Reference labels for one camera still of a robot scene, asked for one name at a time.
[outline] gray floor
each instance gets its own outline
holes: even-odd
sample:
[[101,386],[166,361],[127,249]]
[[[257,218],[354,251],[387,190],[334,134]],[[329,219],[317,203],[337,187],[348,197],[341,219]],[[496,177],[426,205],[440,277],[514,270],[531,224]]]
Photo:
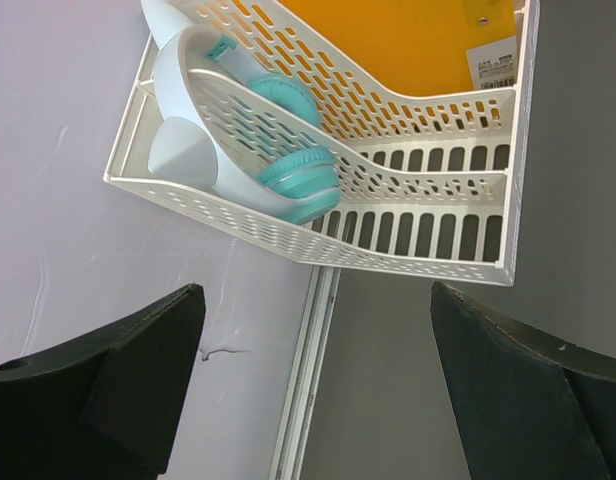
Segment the gray floor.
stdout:
[[[616,0],[602,3],[543,0],[516,285],[459,288],[616,357]],[[469,478],[430,285],[342,275],[302,480]]]

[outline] teal ear cushion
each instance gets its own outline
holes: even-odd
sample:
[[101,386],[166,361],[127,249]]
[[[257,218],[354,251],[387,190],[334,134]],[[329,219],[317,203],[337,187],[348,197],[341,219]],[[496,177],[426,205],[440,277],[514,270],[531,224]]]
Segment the teal ear cushion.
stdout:
[[339,177],[332,155],[321,147],[293,152],[265,168],[257,181],[279,195],[305,199],[283,220],[303,225],[321,217],[341,200]]
[[[304,190],[301,188],[304,179],[310,184],[315,184],[315,188],[306,192],[294,191],[292,188],[294,186]],[[257,176],[257,181],[264,187],[289,198],[307,197],[319,190],[339,184],[332,155],[321,147],[298,150],[280,158],[262,170]]]
[[338,188],[327,190],[305,204],[286,212],[280,218],[295,225],[304,225],[324,216],[335,208],[341,200],[341,191]]
[[302,120],[319,127],[317,104],[303,85],[281,75],[265,75],[250,82],[248,88]]

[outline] orange folder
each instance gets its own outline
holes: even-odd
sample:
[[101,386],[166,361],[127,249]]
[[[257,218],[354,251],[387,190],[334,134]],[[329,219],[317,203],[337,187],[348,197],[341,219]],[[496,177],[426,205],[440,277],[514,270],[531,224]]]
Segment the orange folder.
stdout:
[[279,0],[387,88],[473,90],[466,51],[515,35],[513,0]]

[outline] desk organizer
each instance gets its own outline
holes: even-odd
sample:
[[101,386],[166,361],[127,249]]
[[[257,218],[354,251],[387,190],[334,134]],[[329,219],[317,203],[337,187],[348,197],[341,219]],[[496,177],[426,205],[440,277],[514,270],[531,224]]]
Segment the desk organizer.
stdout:
[[191,71],[212,134],[254,162],[328,148],[343,201],[324,218],[296,226],[151,174],[148,153],[162,118],[150,41],[106,182],[297,262],[512,284],[537,0],[515,13],[516,85],[422,98],[387,90],[274,0],[188,0],[178,7],[237,38],[267,68],[306,84],[323,118],[319,130],[221,75]]

